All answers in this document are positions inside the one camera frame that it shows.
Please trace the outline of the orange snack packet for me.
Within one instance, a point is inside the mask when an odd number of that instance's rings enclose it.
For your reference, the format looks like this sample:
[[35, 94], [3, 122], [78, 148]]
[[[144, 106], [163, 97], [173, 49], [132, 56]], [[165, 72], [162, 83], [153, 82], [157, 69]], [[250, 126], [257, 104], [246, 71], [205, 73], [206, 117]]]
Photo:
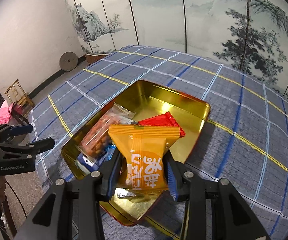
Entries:
[[111, 125], [108, 134], [126, 159], [123, 187], [149, 193], [167, 189], [162, 159], [180, 138], [179, 127]]

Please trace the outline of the blue plaid tablecloth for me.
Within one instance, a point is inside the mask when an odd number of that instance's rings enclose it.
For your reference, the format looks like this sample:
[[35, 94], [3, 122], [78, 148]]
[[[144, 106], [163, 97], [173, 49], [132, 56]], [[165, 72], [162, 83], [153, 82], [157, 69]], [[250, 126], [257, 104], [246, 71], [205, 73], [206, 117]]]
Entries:
[[216, 181], [226, 177], [258, 215], [272, 239], [288, 236], [288, 101], [260, 81], [198, 56], [155, 47], [127, 46], [83, 63], [36, 97], [31, 138], [51, 137], [54, 149], [37, 159], [47, 190], [73, 179], [61, 149], [115, 96], [146, 80], [210, 105], [209, 119], [191, 150], [189, 168]]

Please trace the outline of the white blue cracker packet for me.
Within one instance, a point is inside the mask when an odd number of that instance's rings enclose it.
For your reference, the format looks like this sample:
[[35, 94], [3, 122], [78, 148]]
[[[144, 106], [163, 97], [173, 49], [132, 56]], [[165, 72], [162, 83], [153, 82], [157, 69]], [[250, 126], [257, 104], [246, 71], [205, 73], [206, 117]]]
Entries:
[[97, 171], [100, 168], [100, 165], [98, 162], [92, 162], [90, 161], [85, 155], [80, 153], [76, 160], [75, 160], [75, 166], [81, 170], [82, 174], [85, 176], [90, 174], [91, 172]]

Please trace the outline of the pink cloth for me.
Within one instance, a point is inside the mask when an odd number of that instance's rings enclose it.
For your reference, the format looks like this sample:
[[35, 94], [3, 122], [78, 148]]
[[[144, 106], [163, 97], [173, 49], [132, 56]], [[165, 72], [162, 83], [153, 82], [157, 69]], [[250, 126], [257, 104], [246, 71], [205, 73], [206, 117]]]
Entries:
[[4, 100], [0, 107], [0, 125], [8, 124], [11, 120], [11, 111], [13, 110], [14, 103], [8, 105], [7, 100]]

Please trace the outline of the round stone millstone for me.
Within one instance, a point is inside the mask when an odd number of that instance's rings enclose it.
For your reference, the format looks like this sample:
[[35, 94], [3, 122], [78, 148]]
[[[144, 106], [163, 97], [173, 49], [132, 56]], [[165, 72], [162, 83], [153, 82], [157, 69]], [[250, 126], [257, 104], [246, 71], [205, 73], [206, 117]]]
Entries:
[[78, 59], [74, 52], [68, 51], [60, 57], [59, 66], [63, 71], [70, 72], [77, 67]]

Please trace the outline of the clear almond bag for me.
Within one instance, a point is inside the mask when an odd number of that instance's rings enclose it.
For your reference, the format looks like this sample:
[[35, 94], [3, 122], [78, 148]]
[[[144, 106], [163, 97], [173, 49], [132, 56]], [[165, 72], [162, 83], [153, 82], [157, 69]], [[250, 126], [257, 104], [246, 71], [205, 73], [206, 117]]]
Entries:
[[104, 154], [105, 148], [112, 142], [108, 130], [111, 125], [131, 124], [135, 112], [114, 103], [83, 137], [76, 148], [93, 163]]

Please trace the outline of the dark sesame cake packet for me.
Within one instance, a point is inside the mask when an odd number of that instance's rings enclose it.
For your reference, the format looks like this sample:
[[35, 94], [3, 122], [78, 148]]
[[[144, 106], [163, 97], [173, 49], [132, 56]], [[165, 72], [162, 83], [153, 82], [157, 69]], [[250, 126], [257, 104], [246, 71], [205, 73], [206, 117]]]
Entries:
[[115, 189], [115, 195], [119, 198], [119, 199], [124, 199], [124, 198], [132, 198], [135, 197], [136, 194], [133, 193], [132, 191], [128, 190], [128, 189], [123, 189], [123, 188], [116, 188]]

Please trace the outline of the red gold toffee tin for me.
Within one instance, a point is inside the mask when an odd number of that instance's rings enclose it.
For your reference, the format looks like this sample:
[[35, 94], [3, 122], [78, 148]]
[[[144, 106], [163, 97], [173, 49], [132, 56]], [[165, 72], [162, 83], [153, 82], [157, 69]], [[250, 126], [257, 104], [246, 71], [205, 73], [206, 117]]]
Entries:
[[115, 190], [101, 207], [125, 226], [137, 224], [167, 189], [170, 153], [184, 163], [210, 114], [210, 105], [183, 92], [136, 81], [109, 102], [64, 145], [62, 157], [73, 175], [87, 175], [79, 160], [94, 164], [109, 142], [122, 155]]

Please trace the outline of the red snack packet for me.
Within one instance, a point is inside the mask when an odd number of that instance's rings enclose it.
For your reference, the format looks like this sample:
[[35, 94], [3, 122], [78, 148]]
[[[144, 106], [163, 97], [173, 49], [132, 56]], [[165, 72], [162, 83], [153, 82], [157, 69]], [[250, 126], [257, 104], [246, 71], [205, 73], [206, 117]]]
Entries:
[[180, 129], [180, 137], [183, 138], [186, 133], [175, 120], [173, 115], [170, 112], [165, 112], [163, 114], [153, 116], [151, 118], [147, 118], [141, 121], [138, 121], [139, 125], [142, 126], [171, 126], [171, 127], [179, 127]]

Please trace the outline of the dark blue candy packet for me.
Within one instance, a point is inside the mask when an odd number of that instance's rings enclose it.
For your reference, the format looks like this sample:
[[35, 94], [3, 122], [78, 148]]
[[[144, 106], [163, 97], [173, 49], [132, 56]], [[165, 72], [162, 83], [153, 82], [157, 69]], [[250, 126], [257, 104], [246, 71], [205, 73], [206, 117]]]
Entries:
[[114, 144], [109, 144], [103, 151], [103, 153], [101, 154], [100, 158], [98, 159], [98, 161], [100, 163], [105, 162], [105, 161], [109, 161], [114, 152], [115, 152], [116, 146]]

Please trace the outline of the painted folding screen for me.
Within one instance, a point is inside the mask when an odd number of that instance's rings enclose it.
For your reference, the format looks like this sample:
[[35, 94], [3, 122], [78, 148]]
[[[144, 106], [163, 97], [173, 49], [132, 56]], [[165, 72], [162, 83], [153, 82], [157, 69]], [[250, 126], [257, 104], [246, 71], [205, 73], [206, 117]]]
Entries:
[[288, 98], [286, 0], [64, 0], [85, 53], [129, 44], [227, 63]]

